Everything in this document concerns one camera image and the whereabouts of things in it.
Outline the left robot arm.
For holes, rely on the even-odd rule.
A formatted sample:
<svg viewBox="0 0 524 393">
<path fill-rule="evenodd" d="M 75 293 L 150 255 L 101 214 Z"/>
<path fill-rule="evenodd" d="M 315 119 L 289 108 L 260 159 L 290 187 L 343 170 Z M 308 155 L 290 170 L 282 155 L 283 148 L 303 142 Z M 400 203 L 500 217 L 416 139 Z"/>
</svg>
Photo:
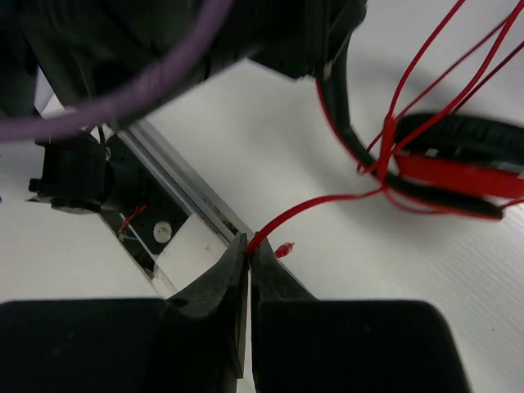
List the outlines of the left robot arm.
<svg viewBox="0 0 524 393">
<path fill-rule="evenodd" d="M 174 47 L 198 1 L 4 1 L 1 114 L 31 115 L 43 75 L 64 106 L 104 95 Z M 177 97 L 250 59 L 281 75 L 321 76 L 345 50 L 364 1 L 236 1 Z"/>
</svg>

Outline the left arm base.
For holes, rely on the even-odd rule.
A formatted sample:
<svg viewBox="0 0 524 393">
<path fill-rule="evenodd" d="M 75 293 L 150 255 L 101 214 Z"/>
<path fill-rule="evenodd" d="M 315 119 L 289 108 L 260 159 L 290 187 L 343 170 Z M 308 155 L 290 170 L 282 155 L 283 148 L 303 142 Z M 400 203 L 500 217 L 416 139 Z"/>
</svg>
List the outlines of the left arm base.
<svg viewBox="0 0 524 393">
<path fill-rule="evenodd" d="M 88 133 L 38 141 L 44 150 L 40 178 L 29 181 L 33 200 L 75 215 L 98 214 L 149 279 L 156 259 L 190 216 L 117 137 Z"/>
</svg>

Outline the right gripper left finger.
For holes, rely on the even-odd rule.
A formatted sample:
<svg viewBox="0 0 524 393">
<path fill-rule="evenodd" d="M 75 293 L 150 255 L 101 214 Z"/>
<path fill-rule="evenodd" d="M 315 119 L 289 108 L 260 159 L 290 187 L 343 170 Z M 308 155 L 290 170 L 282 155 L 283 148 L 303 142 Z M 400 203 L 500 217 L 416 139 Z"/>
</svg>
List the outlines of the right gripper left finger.
<svg viewBox="0 0 524 393">
<path fill-rule="evenodd" d="M 234 392 L 246 353 L 247 239 L 167 299 L 1 306 L 4 392 Z"/>
</svg>

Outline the red black headphones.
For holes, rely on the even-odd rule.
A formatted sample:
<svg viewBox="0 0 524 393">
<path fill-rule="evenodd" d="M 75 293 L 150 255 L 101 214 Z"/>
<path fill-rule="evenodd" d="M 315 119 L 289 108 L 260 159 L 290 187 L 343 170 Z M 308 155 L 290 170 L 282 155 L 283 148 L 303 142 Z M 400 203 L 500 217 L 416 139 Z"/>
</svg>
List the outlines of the red black headphones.
<svg viewBox="0 0 524 393">
<path fill-rule="evenodd" d="M 463 5 L 456 2 L 435 27 L 402 74 L 377 136 L 364 145 L 350 120 L 343 44 L 327 75 L 316 87 L 326 119 L 341 145 L 357 162 L 360 174 L 378 183 L 391 204 L 398 193 L 423 205 L 424 213 L 454 214 L 500 220 L 510 206 L 523 203 L 523 129 L 515 124 L 460 113 L 460 109 L 522 49 L 515 47 L 497 66 L 491 63 L 523 12 L 518 2 L 484 38 L 397 112 L 403 87 L 422 56 Z M 494 40 L 472 79 L 443 109 L 411 112 L 411 108 L 490 38 Z"/>
</svg>

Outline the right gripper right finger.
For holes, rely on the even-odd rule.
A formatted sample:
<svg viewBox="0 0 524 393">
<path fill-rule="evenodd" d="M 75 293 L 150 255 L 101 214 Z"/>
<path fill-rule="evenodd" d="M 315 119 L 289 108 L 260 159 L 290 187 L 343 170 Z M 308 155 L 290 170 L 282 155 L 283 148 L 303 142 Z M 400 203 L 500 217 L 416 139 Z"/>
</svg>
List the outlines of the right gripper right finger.
<svg viewBox="0 0 524 393">
<path fill-rule="evenodd" d="M 468 392 L 440 311 L 420 300 L 319 300 L 275 257 L 250 251 L 258 392 Z"/>
</svg>

